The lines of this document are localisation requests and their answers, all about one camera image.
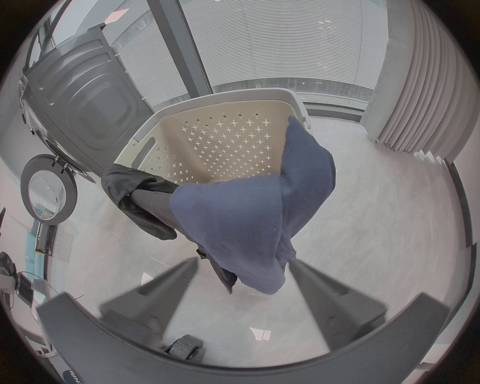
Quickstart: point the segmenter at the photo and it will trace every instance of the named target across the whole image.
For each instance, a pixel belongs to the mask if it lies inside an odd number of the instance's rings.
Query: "beige laundry basket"
[[[176,184],[280,173],[289,115],[310,128],[298,96],[282,88],[187,100],[155,113],[116,163]]]

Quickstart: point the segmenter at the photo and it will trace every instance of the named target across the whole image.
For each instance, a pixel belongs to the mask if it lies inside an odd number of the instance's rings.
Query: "power cord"
[[[32,273],[32,272],[20,271],[20,272],[17,272],[17,273],[18,273],[18,274],[20,274],[20,273],[29,273],[29,274],[31,274],[31,275],[33,275],[33,276],[35,276],[35,277],[38,277],[38,278],[41,279],[41,280],[45,280],[44,278],[42,278],[42,277],[40,277],[40,276],[38,276],[38,275],[35,275],[35,274]],[[52,289],[55,291],[55,293],[56,293],[57,295],[59,295],[59,293],[56,291],[56,289],[53,288],[53,287],[48,283],[48,281],[47,281],[47,284],[48,284],[48,286],[49,286],[50,288],[52,288]]]

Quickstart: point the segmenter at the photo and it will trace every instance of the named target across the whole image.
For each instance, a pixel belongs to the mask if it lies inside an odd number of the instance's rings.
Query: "black garment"
[[[135,204],[130,194],[137,189],[173,193],[177,187],[177,184],[159,176],[119,164],[113,164],[102,175],[102,188],[110,200],[136,225],[160,240],[176,239],[177,233],[172,227]]]
[[[177,237],[175,230],[191,242],[193,239],[178,223],[170,209],[170,197],[178,187],[160,176],[114,164],[102,176],[102,187],[111,201],[138,227],[161,240]],[[198,245],[201,259],[208,259],[222,284],[232,293],[237,275],[221,268],[217,262]]]

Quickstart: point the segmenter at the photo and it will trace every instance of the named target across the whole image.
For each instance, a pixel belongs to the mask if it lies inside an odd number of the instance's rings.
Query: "navy blue cloth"
[[[290,116],[281,174],[183,184],[170,208],[184,230],[241,282],[266,294],[285,282],[291,238],[335,188],[332,155]]]

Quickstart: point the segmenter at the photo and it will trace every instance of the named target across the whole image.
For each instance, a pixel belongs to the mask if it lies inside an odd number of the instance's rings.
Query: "floor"
[[[332,195],[293,239],[298,258],[385,302],[387,317],[424,291],[452,305],[463,267],[463,220],[445,164],[372,143],[358,123],[313,118],[312,132],[333,155]],[[94,315],[102,302],[195,256],[182,235],[160,241],[142,232],[105,196],[77,178],[72,216],[59,225],[48,277]],[[207,260],[165,333],[204,341],[204,363],[270,366],[328,353],[290,274],[268,296],[237,283],[229,295]]]

